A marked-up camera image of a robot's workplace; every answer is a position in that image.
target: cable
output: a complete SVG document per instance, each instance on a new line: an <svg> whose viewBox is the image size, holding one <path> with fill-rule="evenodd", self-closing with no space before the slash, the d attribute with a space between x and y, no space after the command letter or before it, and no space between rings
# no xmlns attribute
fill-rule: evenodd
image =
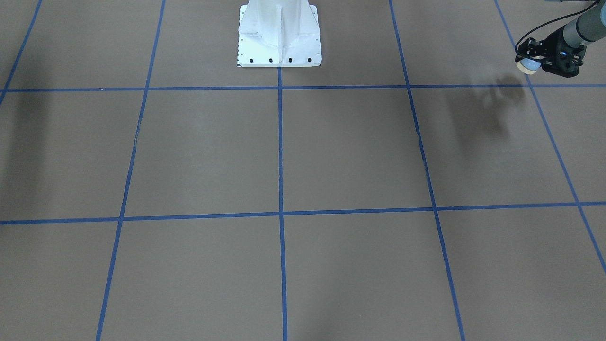
<svg viewBox="0 0 606 341"><path fill-rule="evenodd" d="M524 41L524 38L528 37L528 36L529 36L531 33L533 33L534 31L536 31L536 30L540 29L541 27L544 27L544 26L547 26L547 25L549 25L549 24L552 24L552 23L554 23L554 22L556 22L556 21L560 21L560 20L562 20L562 19L570 18L571 16L575 16L575 15L583 14L583 13L585 13L585 12L589 11L590 9L592 9L592 8L593 8L595 5L597 5L598 3L600 3L600 1L602 1L602 0L595 0L595 1L594 1L594 2L591 4L591 5L589 5L589 7L585 8L584 10L581 10L581 11L578 11L578 12L576 12L576 13L572 13L572 14L569 14L569 15L565 15L565 16L563 16L563 17L561 17L561 18L558 18L558 19L554 19L554 20L548 21L548 22L546 22L545 24L539 25L539 26L537 26L537 27L533 28L532 30L528 31L528 33L526 33L526 34L525 34L525 35L524 35L524 36L523 36L523 37L522 37L522 38L521 38L521 39L518 41L518 43L515 45L516 54L517 54L518 56L521 56L521 54L520 54L520 52L519 52L519 50L518 50L518 48L519 48L520 44L522 43L522 41ZM534 59L534 58L531 58L531 57L526 57L526 58L531 59L531 60L533 60L533 61L541 61L540 59Z"/></svg>

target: gray floor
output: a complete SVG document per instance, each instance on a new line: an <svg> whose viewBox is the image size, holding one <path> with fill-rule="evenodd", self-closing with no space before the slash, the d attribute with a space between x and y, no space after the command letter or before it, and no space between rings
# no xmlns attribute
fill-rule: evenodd
<svg viewBox="0 0 606 341"><path fill-rule="evenodd" d="M606 42L512 48L586 4L243 2L0 0L0 340L604 340Z"/></svg>

